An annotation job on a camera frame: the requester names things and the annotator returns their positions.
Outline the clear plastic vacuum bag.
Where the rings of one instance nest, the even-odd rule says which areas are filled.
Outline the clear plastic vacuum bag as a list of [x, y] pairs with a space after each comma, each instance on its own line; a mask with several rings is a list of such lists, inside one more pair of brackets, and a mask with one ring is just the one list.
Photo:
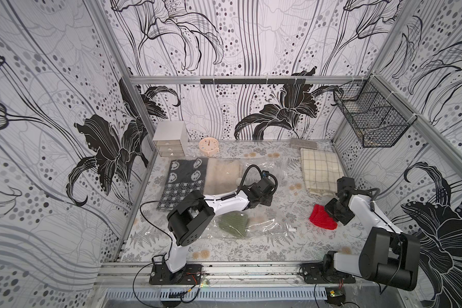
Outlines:
[[273, 195], [271, 206], [258, 205], [241, 213], [248, 215], [247, 233], [243, 238], [225, 237], [218, 227], [219, 217], [215, 217], [205, 229], [200, 238], [249, 239], [257, 237], [287, 237], [295, 231], [295, 227], [281, 211], [281, 190], [285, 184], [287, 173], [286, 163], [280, 158], [266, 159], [230, 159], [239, 160], [242, 167], [242, 177], [239, 181], [249, 186], [260, 180], [262, 172], [266, 171], [277, 178], [278, 186]]

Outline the beige fluffy scarf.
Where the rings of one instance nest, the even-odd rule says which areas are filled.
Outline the beige fluffy scarf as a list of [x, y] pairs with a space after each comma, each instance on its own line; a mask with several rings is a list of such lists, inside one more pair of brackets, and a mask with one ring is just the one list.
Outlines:
[[219, 195], [235, 191], [241, 177], [242, 167], [239, 160], [209, 159], [204, 195]]

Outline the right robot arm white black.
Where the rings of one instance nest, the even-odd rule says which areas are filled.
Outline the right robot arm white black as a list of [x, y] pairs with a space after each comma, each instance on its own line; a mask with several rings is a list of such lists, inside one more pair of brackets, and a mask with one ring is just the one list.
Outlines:
[[349, 177], [339, 178], [337, 187], [336, 197], [325, 206], [326, 213], [342, 225], [359, 219], [368, 237], [359, 255], [327, 252], [323, 273], [345, 273], [413, 291], [418, 278], [420, 240], [404, 233], [378, 208], [380, 189], [358, 189]]

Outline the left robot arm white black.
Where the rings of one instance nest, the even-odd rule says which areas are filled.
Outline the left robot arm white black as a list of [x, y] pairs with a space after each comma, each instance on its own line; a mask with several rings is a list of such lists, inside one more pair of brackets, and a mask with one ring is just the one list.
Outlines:
[[258, 205], [269, 206], [277, 186], [277, 178], [264, 171], [259, 182], [249, 186], [240, 183], [232, 192], [203, 195], [193, 191], [187, 195], [167, 215], [172, 245], [164, 264], [169, 272], [177, 273], [186, 266], [189, 246], [200, 238], [215, 217], [243, 212]]

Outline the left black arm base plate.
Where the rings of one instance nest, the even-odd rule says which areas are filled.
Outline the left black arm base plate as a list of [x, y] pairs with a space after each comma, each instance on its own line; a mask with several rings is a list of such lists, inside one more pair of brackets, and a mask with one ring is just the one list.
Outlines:
[[151, 270], [149, 283], [162, 285], [199, 285], [202, 278], [201, 264], [186, 264], [177, 272], [171, 272], [166, 264], [156, 264]]

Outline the white mini drawer unit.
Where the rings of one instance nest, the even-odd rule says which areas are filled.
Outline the white mini drawer unit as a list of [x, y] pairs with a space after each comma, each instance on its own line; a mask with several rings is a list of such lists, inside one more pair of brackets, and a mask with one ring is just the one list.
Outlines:
[[185, 122], [158, 122], [152, 141], [161, 157], [184, 157], [189, 142]]

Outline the red knitted cloth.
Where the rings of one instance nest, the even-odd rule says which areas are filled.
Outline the red knitted cloth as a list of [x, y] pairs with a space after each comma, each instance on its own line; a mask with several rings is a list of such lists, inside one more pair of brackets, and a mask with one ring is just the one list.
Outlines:
[[336, 230], [338, 223], [326, 212], [324, 206], [315, 204], [309, 217], [309, 221], [316, 227], [326, 230]]

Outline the peach round alarm clock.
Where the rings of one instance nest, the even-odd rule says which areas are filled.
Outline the peach round alarm clock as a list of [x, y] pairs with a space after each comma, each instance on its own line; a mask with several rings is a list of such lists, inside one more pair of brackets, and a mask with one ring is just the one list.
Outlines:
[[214, 137], [205, 137], [199, 142], [198, 148], [203, 156], [211, 157], [219, 153], [219, 141]]

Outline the black white patterned scarf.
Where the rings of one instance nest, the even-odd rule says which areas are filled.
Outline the black white patterned scarf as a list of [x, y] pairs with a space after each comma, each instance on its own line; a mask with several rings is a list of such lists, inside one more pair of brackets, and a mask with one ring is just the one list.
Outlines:
[[191, 192], [203, 192], [208, 161], [201, 157], [172, 160], [157, 210], [169, 212]]

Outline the grey flat sponge block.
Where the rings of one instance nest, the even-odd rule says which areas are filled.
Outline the grey flat sponge block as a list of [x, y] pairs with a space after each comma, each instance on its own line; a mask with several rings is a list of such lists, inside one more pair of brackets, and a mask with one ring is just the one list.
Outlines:
[[305, 139], [291, 139], [290, 147], [295, 149], [308, 149], [308, 150], [317, 150], [318, 144], [316, 141], [305, 140]]

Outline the cream checked cloth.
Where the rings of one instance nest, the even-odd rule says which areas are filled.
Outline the cream checked cloth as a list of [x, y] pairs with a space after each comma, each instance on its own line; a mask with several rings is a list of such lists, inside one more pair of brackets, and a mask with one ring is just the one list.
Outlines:
[[335, 196], [337, 180], [344, 176], [334, 152], [300, 149], [302, 173], [306, 191], [316, 196]]

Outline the black wall rail strip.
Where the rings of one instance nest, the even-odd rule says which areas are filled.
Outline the black wall rail strip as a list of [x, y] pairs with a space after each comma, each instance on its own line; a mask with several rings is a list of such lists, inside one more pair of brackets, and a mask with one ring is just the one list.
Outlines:
[[235, 78], [235, 79], [223, 79], [223, 78], [201, 78], [200, 83], [202, 85], [274, 85], [274, 84], [286, 84], [286, 85], [302, 85], [306, 83], [305, 78]]

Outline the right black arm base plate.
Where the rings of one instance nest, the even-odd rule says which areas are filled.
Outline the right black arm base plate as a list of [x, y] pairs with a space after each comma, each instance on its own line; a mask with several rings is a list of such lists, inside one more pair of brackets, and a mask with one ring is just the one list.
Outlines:
[[353, 275], [333, 269], [323, 269], [323, 264], [320, 262], [301, 264], [299, 276], [306, 284], [355, 284]]

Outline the green knitted cloth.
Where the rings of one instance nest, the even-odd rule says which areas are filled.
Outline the green knitted cloth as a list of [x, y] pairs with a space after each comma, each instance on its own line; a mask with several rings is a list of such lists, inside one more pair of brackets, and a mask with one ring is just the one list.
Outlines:
[[241, 212], [231, 212], [219, 217], [218, 227], [225, 237], [243, 238], [247, 233], [248, 215]]

